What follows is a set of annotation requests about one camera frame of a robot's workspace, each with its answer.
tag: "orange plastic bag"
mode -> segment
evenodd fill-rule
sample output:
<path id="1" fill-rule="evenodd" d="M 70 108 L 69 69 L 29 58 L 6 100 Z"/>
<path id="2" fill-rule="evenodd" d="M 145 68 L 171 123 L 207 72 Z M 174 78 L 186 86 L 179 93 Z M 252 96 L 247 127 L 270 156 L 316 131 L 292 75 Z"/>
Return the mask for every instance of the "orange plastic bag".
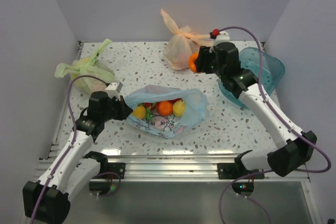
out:
<path id="1" fill-rule="evenodd" d="M 188 68 L 189 57 L 193 53 L 198 52 L 200 46 L 212 46 L 213 41 L 204 40 L 210 38 L 209 34 L 200 35 L 194 33 L 189 26 L 179 29 L 176 22 L 163 9 L 161 9 L 160 14 L 166 27 L 175 34 L 163 52 L 173 69 L 181 70 Z"/>

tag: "wall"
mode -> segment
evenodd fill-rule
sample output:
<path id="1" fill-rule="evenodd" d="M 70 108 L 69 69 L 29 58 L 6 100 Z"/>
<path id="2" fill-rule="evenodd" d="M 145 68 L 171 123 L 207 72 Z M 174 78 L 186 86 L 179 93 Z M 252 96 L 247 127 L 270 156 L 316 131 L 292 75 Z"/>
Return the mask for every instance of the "wall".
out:
<path id="1" fill-rule="evenodd" d="M 327 223 L 336 219 L 336 0 L 291 0 L 266 43 L 286 67 L 278 94 L 283 110 L 303 129 L 313 130 L 317 144 L 333 162 L 325 174 L 312 174 L 313 193 Z M 309 168 L 326 166 L 315 152 Z"/>
<path id="2" fill-rule="evenodd" d="M 71 62 L 76 42 L 56 0 L 0 0 L 0 222 L 18 223 L 22 188 L 46 155 L 64 103 L 67 80 L 56 65 Z"/>
<path id="3" fill-rule="evenodd" d="M 289 0 L 57 0 L 78 40 L 169 40 L 160 9 L 178 25 L 208 33 L 214 28 L 241 25 L 265 41 Z M 251 38 L 231 31 L 233 39 Z"/>

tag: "lemon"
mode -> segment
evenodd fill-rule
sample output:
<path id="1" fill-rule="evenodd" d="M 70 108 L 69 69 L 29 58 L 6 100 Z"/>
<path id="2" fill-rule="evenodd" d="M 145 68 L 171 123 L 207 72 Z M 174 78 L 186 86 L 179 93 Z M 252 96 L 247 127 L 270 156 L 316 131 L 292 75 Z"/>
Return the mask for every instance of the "lemon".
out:
<path id="1" fill-rule="evenodd" d="M 174 103 L 173 105 L 173 113 L 174 115 L 181 117 L 185 111 L 186 108 L 186 104 L 184 101 L 179 100 L 177 102 Z"/>
<path id="2" fill-rule="evenodd" d="M 144 106 L 138 106 L 132 113 L 136 118 L 143 120 L 146 115 L 146 109 Z"/>

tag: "white table surface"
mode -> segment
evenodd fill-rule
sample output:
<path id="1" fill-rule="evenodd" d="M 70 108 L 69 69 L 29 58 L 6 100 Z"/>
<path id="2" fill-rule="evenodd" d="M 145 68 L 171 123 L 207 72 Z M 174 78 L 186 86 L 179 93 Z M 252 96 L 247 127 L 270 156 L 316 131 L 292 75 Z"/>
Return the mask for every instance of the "white table surface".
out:
<path id="1" fill-rule="evenodd" d="M 252 41 L 234 41 L 241 51 L 256 47 Z M 168 87 L 198 88 L 208 98 L 210 118 L 174 138 L 164 139 L 130 126 L 126 122 L 110 121 L 97 138 L 92 151 L 107 155 L 169 155 L 169 154 L 222 154 L 242 153 L 246 150 L 264 150 L 274 147 L 273 141 L 258 119 L 246 110 L 227 100 L 218 87 L 214 74 L 194 74 L 189 69 L 176 71 L 164 59 L 167 42 L 114 42 L 108 45 L 99 60 L 109 66 L 123 83 L 121 95 L 147 84 Z M 90 56 L 99 43 L 85 43 L 81 58 Z M 272 99 L 278 103 L 275 92 Z M 71 94 L 75 118 L 87 107 L 89 95 L 76 87 Z M 61 149 L 72 128 L 69 111 L 57 134 Z"/>

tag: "plastic bag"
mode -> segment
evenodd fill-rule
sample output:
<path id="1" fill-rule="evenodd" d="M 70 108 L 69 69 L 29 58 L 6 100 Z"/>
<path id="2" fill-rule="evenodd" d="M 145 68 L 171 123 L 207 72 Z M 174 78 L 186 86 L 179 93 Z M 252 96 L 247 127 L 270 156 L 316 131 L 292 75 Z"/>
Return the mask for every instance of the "plastic bag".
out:
<path id="1" fill-rule="evenodd" d="M 200 46 L 212 46 L 213 41 L 204 40 L 210 38 L 210 35 L 194 33 L 189 26 L 179 29 L 175 21 L 163 9 L 161 9 L 160 13 L 166 27 L 175 34 L 164 50 L 164 56 L 173 69 L 188 68 L 189 57 L 198 52 Z"/>
<path id="2" fill-rule="evenodd" d="M 111 42 L 112 41 L 110 39 L 104 40 L 100 47 L 93 52 L 90 57 L 81 60 L 74 60 L 72 65 L 65 63 L 59 64 L 55 71 L 55 77 L 63 78 L 66 74 L 70 74 L 70 77 L 73 80 L 78 76 L 88 74 L 90 76 L 96 76 L 108 83 L 113 82 L 115 80 L 113 71 L 103 63 L 97 61 L 98 56 Z M 74 83 L 74 85 L 89 94 L 106 88 L 105 84 L 93 78 L 80 78 Z"/>
<path id="3" fill-rule="evenodd" d="M 209 104 L 206 95 L 198 89 L 180 90 L 163 86 L 148 85 L 138 89 L 124 98 L 125 103 L 133 110 L 143 102 L 169 101 L 182 98 L 186 103 L 186 109 L 181 118 L 177 116 L 161 116 L 152 114 L 152 121 L 140 120 L 132 114 L 127 118 L 131 125 L 149 133 L 164 138 L 172 138 L 182 132 L 191 129 L 206 118 L 209 112 L 206 106 Z"/>

